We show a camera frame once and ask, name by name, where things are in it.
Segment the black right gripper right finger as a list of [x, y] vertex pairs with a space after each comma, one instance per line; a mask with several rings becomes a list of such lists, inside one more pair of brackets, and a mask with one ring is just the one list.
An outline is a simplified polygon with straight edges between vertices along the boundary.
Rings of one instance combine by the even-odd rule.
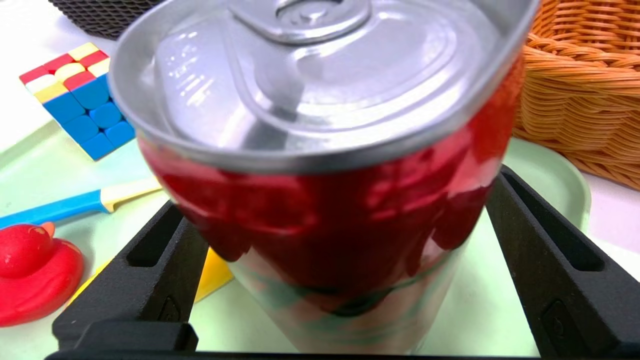
[[542, 358], [638, 358], [640, 285], [512, 169], [486, 205]]

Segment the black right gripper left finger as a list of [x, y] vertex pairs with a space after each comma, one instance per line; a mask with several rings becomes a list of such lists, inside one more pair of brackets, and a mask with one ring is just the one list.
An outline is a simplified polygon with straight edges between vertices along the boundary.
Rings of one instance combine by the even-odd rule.
[[59, 350], [195, 350], [189, 317], [207, 253], [166, 203], [55, 319]]

